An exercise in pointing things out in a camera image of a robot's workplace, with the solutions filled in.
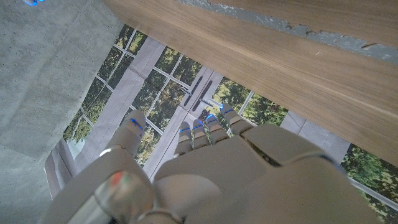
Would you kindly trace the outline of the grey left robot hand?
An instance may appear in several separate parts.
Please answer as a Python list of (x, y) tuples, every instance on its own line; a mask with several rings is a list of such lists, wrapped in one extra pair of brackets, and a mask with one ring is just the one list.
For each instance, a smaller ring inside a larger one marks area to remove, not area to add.
[(182, 123), (153, 179), (134, 160), (145, 116), (130, 112), (104, 151), (57, 194), (41, 223), (379, 223), (322, 149), (228, 104)]

